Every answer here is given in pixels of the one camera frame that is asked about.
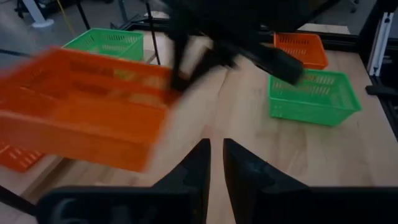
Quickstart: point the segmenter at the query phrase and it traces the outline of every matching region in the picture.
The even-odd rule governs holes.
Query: gray floor
[[[334,24],[348,26],[352,34],[358,34],[365,23],[376,0],[360,0],[358,11],[350,12],[348,0],[342,0],[338,5],[316,19],[319,24]],[[74,38],[63,20],[61,12],[53,14],[55,24],[35,29],[31,26],[32,18],[25,14],[20,19],[14,12],[16,0],[0,4],[0,49],[15,50],[34,54],[52,45],[63,45]],[[116,1],[112,4],[105,4],[101,0],[86,0],[82,3],[87,18],[92,27],[109,28],[109,23],[121,24],[122,19]],[[127,14],[145,13],[144,5],[138,0],[125,0]],[[85,31],[76,6],[65,10],[75,32],[81,34]],[[398,15],[394,19],[391,29],[391,37],[398,37]],[[0,54],[0,68],[7,69],[20,62],[23,58]]]

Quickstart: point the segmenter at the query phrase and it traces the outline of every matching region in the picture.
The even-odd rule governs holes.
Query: plastic basket
[[[276,118],[336,126],[361,110],[344,73],[307,70],[297,86],[270,77],[268,88],[269,111]]]
[[[140,61],[144,58],[144,34],[111,29],[90,29],[63,47]]]
[[[27,171],[43,156],[41,152],[18,149],[0,141],[0,165],[14,171]]]
[[[141,170],[168,111],[164,100],[178,97],[165,90],[169,76],[165,67],[53,49],[0,79],[0,136],[19,148]]]
[[[318,35],[274,34],[274,45],[302,61],[305,68],[322,70],[328,66],[328,58]]]

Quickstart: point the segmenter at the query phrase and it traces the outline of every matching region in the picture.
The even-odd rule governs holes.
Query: table surface
[[[307,24],[302,29],[348,33],[346,27]],[[157,34],[160,59],[170,64],[170,41]],[[189,73],[198,61],[204,37],[192,40],[186,62]],[[144,48],[153,50],[150,34]],[[224,179],[223,138],[232,138],[281,171],[312,186],[398,185],[398,148],[379,100],[364,90],[371,84],[358,54],[327,51],[327,70],[348,74],[363,110],[344,123],[328,128],[270,118],[266,72],[245,58],[237,70],[217,68],[195,85],[172,110],[155,146],[153,160],[142,174],[85,161],[58,167],[32,194],[62,185],[150,186],[174,168],[201,139],[211,141],[211,183],[207,223],[234,223]]]

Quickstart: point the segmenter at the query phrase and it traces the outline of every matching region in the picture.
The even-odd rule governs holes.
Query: orange crate
[[[149,159],[171,100],[168,68],[53,49],[0,79],[13,146],[129,170]]]
[[[328,58],[316,34],[274,34],[274,45],[304,63],[305,68],[322,70]]]
[[[0,141],[0,165],[14,171],[27,171],[43,156],[41,152],[18,149]]]

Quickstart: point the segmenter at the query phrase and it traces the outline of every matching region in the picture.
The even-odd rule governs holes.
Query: green crate
[[[64,48],[140,61],[144,58],[144,34],[111,29],[90,29]]]
[[[272,117],[328,126],[361,110],[347,75],[341,72],[306,70],[297,86],[270,76],[268,97]]]

